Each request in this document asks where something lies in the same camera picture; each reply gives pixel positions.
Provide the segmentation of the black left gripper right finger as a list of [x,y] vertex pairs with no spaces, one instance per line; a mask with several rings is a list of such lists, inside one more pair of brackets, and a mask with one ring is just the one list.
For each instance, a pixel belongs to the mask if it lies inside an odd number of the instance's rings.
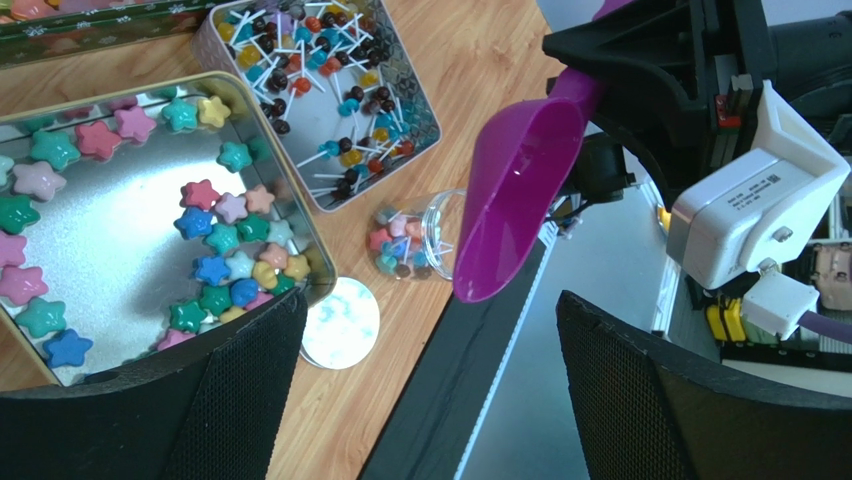
[[593,479],[847,479],[851,401],[731,369],[573,292],[556,305]]

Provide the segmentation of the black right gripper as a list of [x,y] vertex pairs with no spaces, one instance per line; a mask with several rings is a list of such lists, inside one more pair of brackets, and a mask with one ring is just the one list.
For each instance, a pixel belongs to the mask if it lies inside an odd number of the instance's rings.
[[776,67],[759,1],[632,1],[546,35],[543,52],[603,83],[593,122],[667,207],[751,148]]

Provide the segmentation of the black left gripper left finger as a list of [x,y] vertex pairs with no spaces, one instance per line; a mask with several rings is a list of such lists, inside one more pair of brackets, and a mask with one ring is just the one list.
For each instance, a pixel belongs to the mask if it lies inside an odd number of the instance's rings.
[[1,396],[5,479],[262,479],[306,324],[293,290],[71,387]]

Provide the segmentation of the purple plastic scoop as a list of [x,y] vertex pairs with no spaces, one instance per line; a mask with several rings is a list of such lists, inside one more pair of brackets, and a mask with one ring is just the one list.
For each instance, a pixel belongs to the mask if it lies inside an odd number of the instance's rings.
[[584,138],[605,91],[605,83],[567,68],[547,97],[509,105],[482,127],[456,247],[458,300],[487,300],[514,278],[556,197],[609,203],[634,182],[618,145]]

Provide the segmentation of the clear plastic jar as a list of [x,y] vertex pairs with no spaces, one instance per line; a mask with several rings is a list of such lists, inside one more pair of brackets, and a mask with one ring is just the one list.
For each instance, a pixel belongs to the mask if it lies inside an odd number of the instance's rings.
[[366,240],[373,265],[396,280],[452,280],[465,202],[453,189],[381,205]]

